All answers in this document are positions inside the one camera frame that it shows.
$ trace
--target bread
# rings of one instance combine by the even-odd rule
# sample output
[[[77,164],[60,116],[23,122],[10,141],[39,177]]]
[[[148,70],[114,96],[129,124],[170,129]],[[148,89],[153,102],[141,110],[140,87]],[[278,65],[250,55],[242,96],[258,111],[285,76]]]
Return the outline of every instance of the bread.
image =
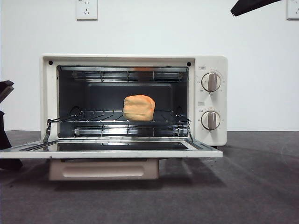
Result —
[[[128,120],[153,120],[155,101],[145,95],[126,97],[124,100],[123,116]]]

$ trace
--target electrical outlet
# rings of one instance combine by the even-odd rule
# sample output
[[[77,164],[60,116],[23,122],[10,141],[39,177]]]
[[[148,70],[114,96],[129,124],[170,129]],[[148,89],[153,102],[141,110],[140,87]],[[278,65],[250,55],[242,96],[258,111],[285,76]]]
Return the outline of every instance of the electrical outlet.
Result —
[[[299,0],[287,0],[287,20],[299,20]]]
[[[77,20],[98,20],[98,0],[76,0]]]

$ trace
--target temperature knob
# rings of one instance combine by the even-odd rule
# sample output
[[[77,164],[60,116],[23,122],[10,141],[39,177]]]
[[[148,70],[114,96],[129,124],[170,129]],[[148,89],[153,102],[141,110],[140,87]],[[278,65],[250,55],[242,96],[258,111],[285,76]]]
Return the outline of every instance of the temperature knob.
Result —
[[[201,80],[201,85],[208,92],[214,92],[220,87],[220,76],[216,72],[205,74]]]
[[[214,111],[207,111],[201,116],[201,123],[207,130],[214,130],[220,124],[220,116]]]

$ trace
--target toaster oven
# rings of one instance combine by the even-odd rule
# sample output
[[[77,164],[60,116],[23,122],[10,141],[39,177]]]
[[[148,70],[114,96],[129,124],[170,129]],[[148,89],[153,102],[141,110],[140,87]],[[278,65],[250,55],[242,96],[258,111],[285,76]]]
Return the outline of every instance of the toaster oven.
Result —
[[[51,180],[154,179],[158,160],[222,157],[227,60],[222,56],[47,54],[41,57],[41,140],[0,158],[51,160]],[[153,120],[123,116],[147,95]]]

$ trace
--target open oven door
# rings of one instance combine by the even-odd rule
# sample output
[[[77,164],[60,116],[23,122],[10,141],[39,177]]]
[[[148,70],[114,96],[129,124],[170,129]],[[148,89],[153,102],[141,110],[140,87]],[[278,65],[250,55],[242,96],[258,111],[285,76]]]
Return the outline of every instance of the open oven door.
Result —
[[[0,151],[0,158],[217,158],[222,151],[190,140],[55,140],[12,147]]]

